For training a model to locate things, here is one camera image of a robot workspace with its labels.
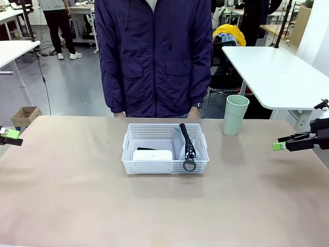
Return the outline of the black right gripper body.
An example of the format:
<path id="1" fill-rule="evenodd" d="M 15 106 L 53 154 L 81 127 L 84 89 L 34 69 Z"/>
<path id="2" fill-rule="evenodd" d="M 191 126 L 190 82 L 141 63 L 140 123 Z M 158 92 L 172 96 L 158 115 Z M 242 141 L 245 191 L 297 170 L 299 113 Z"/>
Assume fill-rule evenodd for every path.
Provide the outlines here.
<path id="1" fill-rule="evenodd" d="M 310 121 L 310 132 L 315 134 L 315 136 L 311 138 L 311 149 L 314 148 L 315 145 L 318 145 L 321 150 L 328 150 L 328 122 L 328 118 L 316 118 Z"/>

